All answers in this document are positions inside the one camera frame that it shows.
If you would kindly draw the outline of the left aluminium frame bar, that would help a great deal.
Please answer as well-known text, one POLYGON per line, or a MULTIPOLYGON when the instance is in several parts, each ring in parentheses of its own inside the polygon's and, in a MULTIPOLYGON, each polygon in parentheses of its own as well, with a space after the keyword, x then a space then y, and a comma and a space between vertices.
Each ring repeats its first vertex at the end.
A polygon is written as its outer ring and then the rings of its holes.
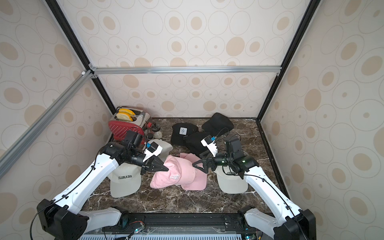
POLYGON ((42 131, 51 123, 58 113, 67 105, 77 91, 91 78, 91 70, 84 72, 76 79, 32 124, 28 130, 1 156, 1 177, 3 177, 36 140, 42 131))

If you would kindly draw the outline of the horizontal aluminium frame bar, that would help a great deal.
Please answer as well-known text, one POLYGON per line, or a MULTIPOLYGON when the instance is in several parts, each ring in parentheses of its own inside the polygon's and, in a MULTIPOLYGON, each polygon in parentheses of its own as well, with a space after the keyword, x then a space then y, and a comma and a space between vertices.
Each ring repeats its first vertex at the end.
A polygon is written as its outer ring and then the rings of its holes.
POLYGON ((106 74, 224 74, 224 73, 279 73, 280 66, 188 66, 188 67, 140 67, 94 68, 97 75, 106 74))

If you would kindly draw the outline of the beige Colorado cap right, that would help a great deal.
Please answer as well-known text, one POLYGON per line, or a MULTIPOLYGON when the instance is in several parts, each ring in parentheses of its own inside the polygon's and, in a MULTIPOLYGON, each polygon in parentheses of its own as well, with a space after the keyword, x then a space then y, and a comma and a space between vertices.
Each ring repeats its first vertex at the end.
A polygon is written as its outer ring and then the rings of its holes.
POLYGON ((226 194, 241 194, 248 190, 248 183, 239 177, 229 166, 219 166, 215 173, 221 191, 226 194))

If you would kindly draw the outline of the pink cap with logo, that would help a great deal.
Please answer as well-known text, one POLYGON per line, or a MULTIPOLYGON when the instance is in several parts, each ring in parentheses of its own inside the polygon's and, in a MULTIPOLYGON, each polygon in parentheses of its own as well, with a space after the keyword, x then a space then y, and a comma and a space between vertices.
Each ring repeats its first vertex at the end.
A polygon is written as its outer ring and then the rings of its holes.
POLYGON ((169 171, 156 172, 150 183, 151 188, 162 189, 173 185, 181 186, 194 181, 195 171, 193 171, 190 161, 169 155, 164 166, 169 168, 169 171))

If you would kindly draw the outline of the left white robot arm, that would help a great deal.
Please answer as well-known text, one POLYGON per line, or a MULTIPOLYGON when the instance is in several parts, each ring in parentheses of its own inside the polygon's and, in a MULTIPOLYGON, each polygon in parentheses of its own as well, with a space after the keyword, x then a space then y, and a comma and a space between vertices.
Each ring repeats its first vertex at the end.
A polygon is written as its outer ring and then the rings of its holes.
POLYGON ((140 167, 142 175, 169 170, 159 158, 162 146, 147 143, 145 149, 140 150, 142 138, 137 132, 127 131, 120 143, 109 142, 69 187, 52 200, 43 199, 35 215, 43 231, 57 240, 78 240, 89 231, 121 223, 123 213, 119 209, 83 212, 82 207, 100 183, 122 164, 140 167))

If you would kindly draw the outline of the black cap rear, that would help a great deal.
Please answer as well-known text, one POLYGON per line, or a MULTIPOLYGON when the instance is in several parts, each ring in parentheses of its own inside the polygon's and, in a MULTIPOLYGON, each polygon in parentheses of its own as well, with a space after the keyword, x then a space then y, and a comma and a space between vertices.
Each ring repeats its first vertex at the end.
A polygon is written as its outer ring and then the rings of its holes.
POLYGON ((205 132, 210 132, 213 137, 220 137, 230 132, 233 128, 234 124, 232 121, 220 113, 213 114, 213 116, 202 125, 202 129, 205 132))

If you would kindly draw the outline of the beige Colorado cap left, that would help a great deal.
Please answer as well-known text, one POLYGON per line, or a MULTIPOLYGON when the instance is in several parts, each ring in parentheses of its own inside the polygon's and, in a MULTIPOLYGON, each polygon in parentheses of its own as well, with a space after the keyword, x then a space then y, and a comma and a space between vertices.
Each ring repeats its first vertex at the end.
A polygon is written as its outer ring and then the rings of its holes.
POLYGON ((141 167, 123 163, 112 171, 110 191, 113 198, 121 198, 134 194, 141 187, 141 167))

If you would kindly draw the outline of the black cap white patch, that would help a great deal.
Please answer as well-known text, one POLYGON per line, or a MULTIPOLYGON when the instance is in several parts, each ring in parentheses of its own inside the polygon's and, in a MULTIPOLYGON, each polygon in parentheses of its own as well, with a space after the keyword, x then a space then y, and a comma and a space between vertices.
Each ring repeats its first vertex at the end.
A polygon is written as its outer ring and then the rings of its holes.
POLYGON ((172 126, 171 144, 186 146, 186 138, 199 131, 199 128, 191 123, 177 123, 172 126))

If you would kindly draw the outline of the black cap middle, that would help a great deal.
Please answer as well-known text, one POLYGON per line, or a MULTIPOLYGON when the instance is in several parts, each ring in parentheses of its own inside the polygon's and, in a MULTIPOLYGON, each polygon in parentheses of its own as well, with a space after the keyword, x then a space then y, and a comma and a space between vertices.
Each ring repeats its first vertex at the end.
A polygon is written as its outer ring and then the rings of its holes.
POLYGON ((183 141, 190 152, 199 157, 200 154, 208 150, 207 147, 202 145, 201 141, 210 135, 210 132, 195 132, 189 136, 183 137, 183 141))

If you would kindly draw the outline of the red polka dot toaster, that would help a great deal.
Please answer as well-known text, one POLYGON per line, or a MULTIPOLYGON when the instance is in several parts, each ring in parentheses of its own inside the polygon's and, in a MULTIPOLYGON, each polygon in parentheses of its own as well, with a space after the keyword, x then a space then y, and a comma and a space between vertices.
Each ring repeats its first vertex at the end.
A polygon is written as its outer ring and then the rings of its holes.
POLYGON ((114 140, 122 141, 125 138, 127 131, 131 130, 143 135, 141 144, 144 144, 147 141, 148 133, 150 132, 150 128, 153 124, 153 120, 150 114, 144 110, 129 107, 118 107, 117 112, 108 122, 108 126, 113 134, 114 140), (116 118, 116 114, 121 108, 130 109, 135 112, 137 119, 134 122, 118 120, 116 118))

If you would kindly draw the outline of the yellow toast slices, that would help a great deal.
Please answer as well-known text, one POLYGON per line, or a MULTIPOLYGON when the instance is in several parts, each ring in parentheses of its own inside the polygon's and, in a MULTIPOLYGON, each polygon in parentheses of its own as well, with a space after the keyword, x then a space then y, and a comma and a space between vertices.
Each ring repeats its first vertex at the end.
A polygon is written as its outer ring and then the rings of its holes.
POLYGON ((134 122, 136 118, 135 112, 130 109, 121 108, 116 114, 116 118, 120 121, 134 122))

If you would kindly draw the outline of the beige colorado cap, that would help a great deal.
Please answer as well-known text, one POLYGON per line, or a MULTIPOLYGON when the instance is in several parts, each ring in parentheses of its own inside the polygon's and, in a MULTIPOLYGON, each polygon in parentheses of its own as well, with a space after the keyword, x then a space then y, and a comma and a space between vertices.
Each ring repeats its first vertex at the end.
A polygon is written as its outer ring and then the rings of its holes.
POLYGON ((221 191, 226 194, 241 194, 248 190, 248 183, 239 177, 229 166, 219 166, 215 173, 221 191))
POLYGON ((110 191, 113 198, 121 198, 134 194, 141 187, 141 167, 123 163, 112 171, 110 191))

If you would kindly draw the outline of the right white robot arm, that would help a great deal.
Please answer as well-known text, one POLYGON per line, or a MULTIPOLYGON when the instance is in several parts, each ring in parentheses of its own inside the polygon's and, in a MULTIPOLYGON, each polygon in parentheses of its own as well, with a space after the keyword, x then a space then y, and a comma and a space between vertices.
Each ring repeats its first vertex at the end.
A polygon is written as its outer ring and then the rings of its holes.
POLYGON ((248 226, 258 229, 274 240, 315 240, 316 217, 310 210, 302 210, 285 196, 265 174, 259 163, 244 153, 240 140, 236 137, 225 138, 226 150, 220 153, 215 137, 202 139, 207 148, 193 167, 207 173, 218 166, 228 166, 238 177, 247 182, 263 199, 272 211, 269 216, 256 208, 247 210, 243 215, 248 226))

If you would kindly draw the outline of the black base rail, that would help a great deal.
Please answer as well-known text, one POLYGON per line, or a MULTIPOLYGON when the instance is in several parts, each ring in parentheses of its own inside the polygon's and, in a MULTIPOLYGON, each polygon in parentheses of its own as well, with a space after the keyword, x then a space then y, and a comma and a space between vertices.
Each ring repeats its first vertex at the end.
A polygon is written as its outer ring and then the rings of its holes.
POLYGON ((282 224, 256 209, 221 214, 133 214, 82 240, 305 240, 296 218, 282 224))

